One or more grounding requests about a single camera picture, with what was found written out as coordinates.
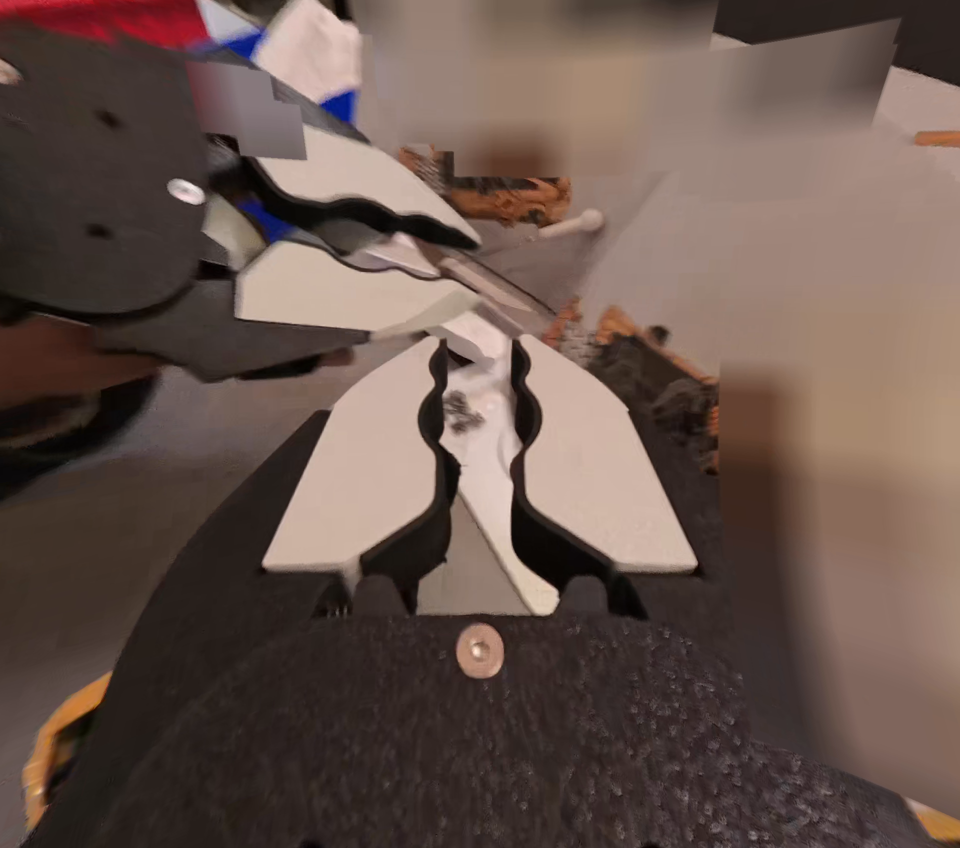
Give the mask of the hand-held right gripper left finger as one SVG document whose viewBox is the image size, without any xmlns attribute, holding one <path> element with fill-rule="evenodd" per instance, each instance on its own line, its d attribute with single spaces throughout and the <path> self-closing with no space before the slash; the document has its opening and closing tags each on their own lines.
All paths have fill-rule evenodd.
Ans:
<svg viewBox="0 0 960 848">
<path fill-rule="evenodd" d="M 442 444 L 449 357 L 427 336 L 354 384 L 329 412 L 264 571 L 390 578 L 402 593 L 446 558 L 461 467 Z"/>
</svg>

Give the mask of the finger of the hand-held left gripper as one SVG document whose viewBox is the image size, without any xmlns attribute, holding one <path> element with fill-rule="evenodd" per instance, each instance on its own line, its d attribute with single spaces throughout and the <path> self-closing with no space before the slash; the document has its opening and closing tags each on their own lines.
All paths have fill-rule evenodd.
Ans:
<svg viewBox="0 0 960 848">
<path fill-rule="evenodd" d="M 477 250 L 474 227 L 398 160 L 364 141 L 302 128 L 304 158 L 245 156 L 246 179 L 264 205 L 303 229 L 350 221 L 439 246 Z"/>
<path fill-rule="evenodd" d="M 203 231 L 225 249 L 235 272 L 234 314 L 244 321 L 380 339 L 432 331 L 482 303 L 477 292 L 443 277 L 406 234 L 378 236 L 347 256 L 305 233 L 267 245 L 218 196 L 208 204 Z"/>
</svg>

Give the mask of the small torn parts bag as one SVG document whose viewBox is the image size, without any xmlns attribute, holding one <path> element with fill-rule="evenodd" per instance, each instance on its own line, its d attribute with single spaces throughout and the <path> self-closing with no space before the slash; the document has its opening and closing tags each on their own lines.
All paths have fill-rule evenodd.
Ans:
<svg viewBox="0 0 960 848">
<path fill-rule="evenodd" d="M 546 327 L 547 312 L 478 261 L 421 246 L 405 235 L 378 237 L 347 257 L 366 269 L 446 276 L 479 295 L 477 307 L 438 329 L 448 350 L 441 444 L 460 465 L 456 524 L 447 561 L 425 582 L 423 604 L 548 615 L 557 590 L 522 565 L 511 541 L 510 465 L 520 449 L 510 365 L 515 338 Z"/>
</svg>

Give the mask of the crumpled white paper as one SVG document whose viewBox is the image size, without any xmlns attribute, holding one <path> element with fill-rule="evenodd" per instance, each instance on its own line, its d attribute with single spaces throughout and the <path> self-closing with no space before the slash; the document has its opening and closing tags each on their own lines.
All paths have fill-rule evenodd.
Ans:
<svg viewBox="0 0 960 848">
<path fill-rule="evenodd" d="M 313 102 L 361 87 L 362 37 L 319 0 L 287 0 L 251 55 L 259 69 Z"/>
</svg>

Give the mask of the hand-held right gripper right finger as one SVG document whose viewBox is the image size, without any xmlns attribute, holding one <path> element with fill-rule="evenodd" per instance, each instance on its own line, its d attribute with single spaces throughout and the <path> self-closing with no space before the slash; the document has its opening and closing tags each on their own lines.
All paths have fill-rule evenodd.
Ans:
<svg viewBox="0 0 960 848">
<path fill-rule="evenodd" d="M 558 593 L 577 577 L 615 591 L 631 576 L 693 575 L 693 546 L 623 401 L 531 334 L 512 342 L 510 386 L 521 564 Z"/>
</svg>

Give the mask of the white booklet stand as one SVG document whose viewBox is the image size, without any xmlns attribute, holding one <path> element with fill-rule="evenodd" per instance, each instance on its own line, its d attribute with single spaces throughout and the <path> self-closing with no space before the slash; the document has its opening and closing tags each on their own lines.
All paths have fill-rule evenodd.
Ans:
<svg viewBox="0 0 960 848">
<path fill-rule="evenodd" d="M 589 208 L 576 217 L 565 218 L 556 223 L 535 228 L 524 236 L 524 242 L 536 244 L 583 236 L 592 238 L 601 233 L 605 225 L 606 216 L 604 212 Z"/>
</svg>

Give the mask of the person's left hand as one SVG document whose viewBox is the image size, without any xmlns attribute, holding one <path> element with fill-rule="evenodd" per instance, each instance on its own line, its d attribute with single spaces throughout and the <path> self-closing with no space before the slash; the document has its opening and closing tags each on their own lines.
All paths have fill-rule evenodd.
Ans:
<svg viewBox="0 0 960 848">
<path fill-rule="evenodd" d="M 163 363 L 148 355 L 98 350 L 88 326 L 37 316 L 1 328 L 1 409 L 88 396 L 154 377 Z"/>
</svg>

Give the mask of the orange lego car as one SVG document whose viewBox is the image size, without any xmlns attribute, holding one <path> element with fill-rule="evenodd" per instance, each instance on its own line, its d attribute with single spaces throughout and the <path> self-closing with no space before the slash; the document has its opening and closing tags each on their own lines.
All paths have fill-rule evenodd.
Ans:
<svg viewBox="0 0 960 848">
<path fill-rule="evenodd" d="M 574 297 L 540 339 L 650 418 L 707 475 L 718 476 L 719 380 L 671 349 L 669 328 L 639 325 L 615 304 L 590 326 Z"/>
</svg>

